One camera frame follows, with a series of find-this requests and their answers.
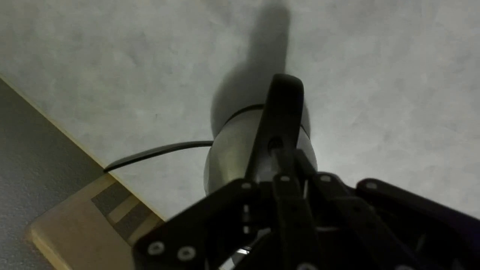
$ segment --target screw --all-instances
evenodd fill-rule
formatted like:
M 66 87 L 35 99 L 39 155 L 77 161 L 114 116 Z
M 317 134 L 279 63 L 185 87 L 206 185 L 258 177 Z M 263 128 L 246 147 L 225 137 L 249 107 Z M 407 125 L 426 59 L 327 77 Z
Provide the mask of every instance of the screw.
M 149 252 L 149 255 L 156 257 L 156 255 L 164 254 L 164 251 L 165 251 L 165 245 L 162 242 L 153 242 L 153 243 L 150 243 L 147 252 Z
M 177 258 L 180 261 L 191 261 L 195 258 L 195 255 L 197 255 L 197 251 L 194 246 L 183 246 L 179 249 Z
M 311 263 L 303 263 L 300 266 L 297 266 L 297 270 L 318 270 L 317 266 L 311 264 Z
M 330 183 L 330 182 L 332 182 L 332 179 L 330 179 L 329 176 L 321 176 L 320 180 L 321 180 L 321 182 L 326 182 L 326 183 Z
M 368 189 L 378 189 L 378 185 L 374 183 L 374 182 L 369 182 L 369 183 L 366 183 L 366 188 L 368 188 Z
M 242 189 L 252 189 L 252 185 L 251 183 L 243 183 Z
M 395 270 L 414 270 L 414 267 L 411 267 L 411 266 L 398 266 L 398 267 L 395 267 Z

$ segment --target bolt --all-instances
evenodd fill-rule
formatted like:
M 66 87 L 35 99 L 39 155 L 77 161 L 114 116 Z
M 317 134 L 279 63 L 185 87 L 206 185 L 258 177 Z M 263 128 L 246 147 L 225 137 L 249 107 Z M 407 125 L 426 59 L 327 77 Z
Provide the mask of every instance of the bolt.
M 395 267 L 395 270 L 414 270 L 414 267 L 411 267 L 411 266 L 398 266 L 398 267 Z
M 332 179 L 330 179 L 329 176 L 321 176 L 320 180 L 321 180 L 321 182 L 326 182 L 326 183 L 330 183 L 330 182 L 332 182 Z
M 252 189 L 252 185 L 251 183 L 243 183 L 242 189 Z
M 180 261 L 191 261 L 195 258 L 195 255 L 197 255 L 197 251 L 194 246 L 183 246 L 179 249 L 177 258 Z
M 369 183 L 366 183 L 366 188 L 368 188 L 368 189 L 378 189 L 378 185 L 374 183 L 374 182 L 369 182 Z
M 311 263 L 303 263 L 300 266 L 297 266 L 297 270 L 318 270 L 317 266 L 311 264 Z
M 153 242 L 153 243 L 150 243 L 147 252 L 149 252 L 149 255 L 156 257 L 156 255 L 164 254 L 164 251 L 165 251 L 165 245 L 162 242 Z

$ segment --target black cable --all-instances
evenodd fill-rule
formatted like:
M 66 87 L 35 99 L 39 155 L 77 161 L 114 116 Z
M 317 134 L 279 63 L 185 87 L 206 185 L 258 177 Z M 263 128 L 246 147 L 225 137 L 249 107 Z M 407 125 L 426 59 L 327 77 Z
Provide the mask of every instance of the black cable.
M 119 159 L 113 164 L 110 164 L 104 171 L 113 171 L 131 164 L 137 164 L 140 161 L 146 161 L 146 159 L 152 159 L 155 156 L 161 156 L 170 152 L 177 152 L 177 150 L 183 150 L 183 149 L 195 149 L 195 147 L 210 147 L 213 144 L 213 141 L 188 141 L 188 143 L 177 143 L 177 144 L 168 144 L 168 146 L 162 146 L 162 147 L 156 147 L 156 149 L 150 149 L 146 152 L 140 152 L 137 155 L 132 156 L 126 156 L 123 159 Z

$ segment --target black mechanical part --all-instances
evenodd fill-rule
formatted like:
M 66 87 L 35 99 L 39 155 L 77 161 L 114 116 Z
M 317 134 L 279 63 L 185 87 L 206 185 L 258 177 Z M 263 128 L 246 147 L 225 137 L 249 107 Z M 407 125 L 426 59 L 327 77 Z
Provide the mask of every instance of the black mechanical part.
M 227 183 L 134 249 L 138 269 L 477 270 L 480 222 L 395 188 L 348 188 L 297 150 L 302 83 L 275 77 L 246 177 Z

